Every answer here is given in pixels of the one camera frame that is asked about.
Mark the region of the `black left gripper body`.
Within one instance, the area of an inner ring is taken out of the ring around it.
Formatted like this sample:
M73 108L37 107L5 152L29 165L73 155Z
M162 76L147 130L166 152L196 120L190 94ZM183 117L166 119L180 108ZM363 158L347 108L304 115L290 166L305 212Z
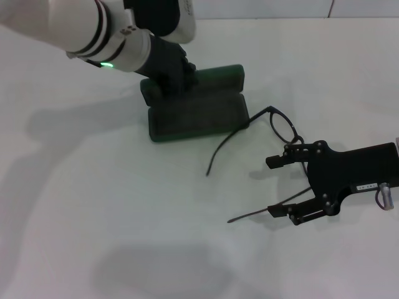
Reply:
M150 35L150 53L136 73L158 84L185 86L186 52L180 45Z

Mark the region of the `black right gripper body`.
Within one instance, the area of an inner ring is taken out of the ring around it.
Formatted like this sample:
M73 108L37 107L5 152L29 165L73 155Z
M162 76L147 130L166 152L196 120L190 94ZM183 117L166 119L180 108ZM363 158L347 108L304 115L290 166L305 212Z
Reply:
M352 194L397 187L397 147L394 143L351 151L334 151L326 141L316 141L310 151L308 179L315 198L328 216L340 212Z

